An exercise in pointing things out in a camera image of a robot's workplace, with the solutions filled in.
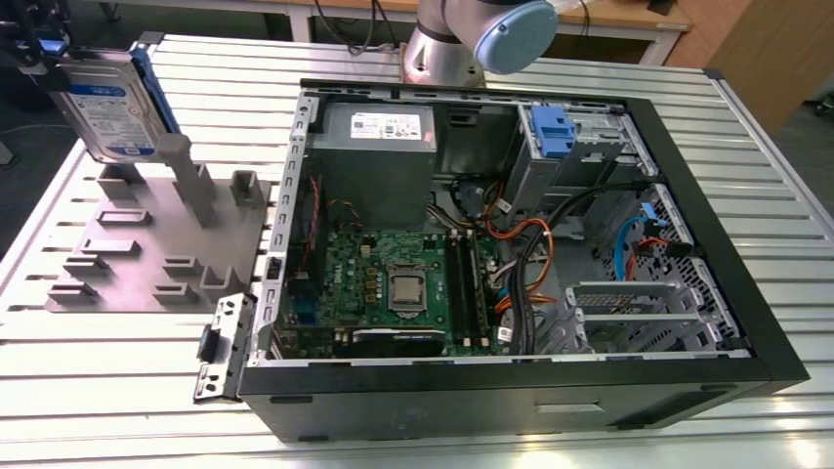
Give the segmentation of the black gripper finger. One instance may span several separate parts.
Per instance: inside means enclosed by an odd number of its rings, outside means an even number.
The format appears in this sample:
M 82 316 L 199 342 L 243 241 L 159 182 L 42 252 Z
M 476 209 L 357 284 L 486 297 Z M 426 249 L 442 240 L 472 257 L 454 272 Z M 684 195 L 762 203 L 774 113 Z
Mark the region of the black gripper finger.
M 47 57 L 43 64 L 46 68 L 43 89 L 47 92 L 67 92 L 71 88 L 71 80 L 61 66 L 61 61 L 54 57 Z
M 45 75 L 43 48 L 31 21 L 18 14 L 2 15 L 2 66 L 27 75 Z

